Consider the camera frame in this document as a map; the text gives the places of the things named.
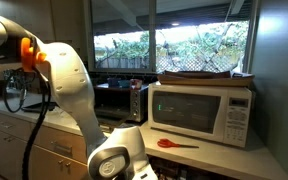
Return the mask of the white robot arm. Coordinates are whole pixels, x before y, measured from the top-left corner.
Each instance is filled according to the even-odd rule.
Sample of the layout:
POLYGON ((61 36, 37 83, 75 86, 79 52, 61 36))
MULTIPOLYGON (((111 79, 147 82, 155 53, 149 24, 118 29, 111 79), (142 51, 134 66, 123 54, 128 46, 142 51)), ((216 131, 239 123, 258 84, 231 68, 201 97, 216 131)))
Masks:
POLYGON ((62 42, 44 43, 0 16, 0 72, 21 68, 50 84, 52 98, 77 122, 86 143, 92 180, 158 180, 137 126, 118 127, 105 136, 94 111, 95 95, 78 53, 62 42))

